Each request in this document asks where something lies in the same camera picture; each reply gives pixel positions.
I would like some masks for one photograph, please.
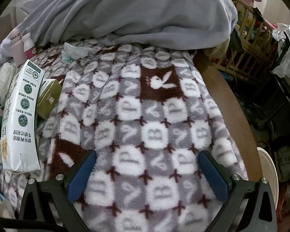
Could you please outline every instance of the checkered blanket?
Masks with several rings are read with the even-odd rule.
[[[88,149],[97,163],[75,207],[92,231],[204,231],[222,203],[197,164],[213,157],[247,179],[239,151],[187,51],[140,44],[106,48],[71,66],[62,45],[36,62],[62,83],[59,102],[37,130],[41,171],[1,170],[1,191],[19,209],[28,178],[65,173]]]

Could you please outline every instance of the white plastic bag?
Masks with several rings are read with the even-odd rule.
[[[289,40],[290,40],[290,25],[286,25],[283,23],[278,24],[278,29],[273,30],[273,38],[277,41],[280,41],[283,38],[286,38],[284,32],[287,34]],[[281,40],[278,43],[278,51],[280,52],[282,46],[283,46],[284,40]],[[284,58],[281,61],[281,64],[273,69],[273,73],[278,75],[279,77],[283,78],[285,75],[290,77],[290,47],[288,51],[286,52]]]
[[[4,63],[0,70],[0,109],[4,107],[11,81],[17,71],[16,66]]]
[[[65,43],[62,53],[62,61],[70,64],[78,58],[84,58],[88,52],[93,52],[90,47],[76,47],[69,43]]]

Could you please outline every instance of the white carton box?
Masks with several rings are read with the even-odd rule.
[[[36,151],[36,105],[44,71],[27,60],[6,98],[1,150],[3,168],[15,173],[40,170]]]

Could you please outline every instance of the white bottle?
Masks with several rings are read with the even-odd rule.
[[[31,61],[36,59],[36,47],[34,42],[31,39],[31,33],[27,33],[22,37],[22,41],[24,42],[24,52],[26,54],[27,59]]]

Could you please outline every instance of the pink bottle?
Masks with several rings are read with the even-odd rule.
[[[22,35],[19,33],[18,28],[14,28],[10,33],[11,54],[14,58],[16,66],[20,66],[27,61],[24,52],[24,43],[22,41]]]

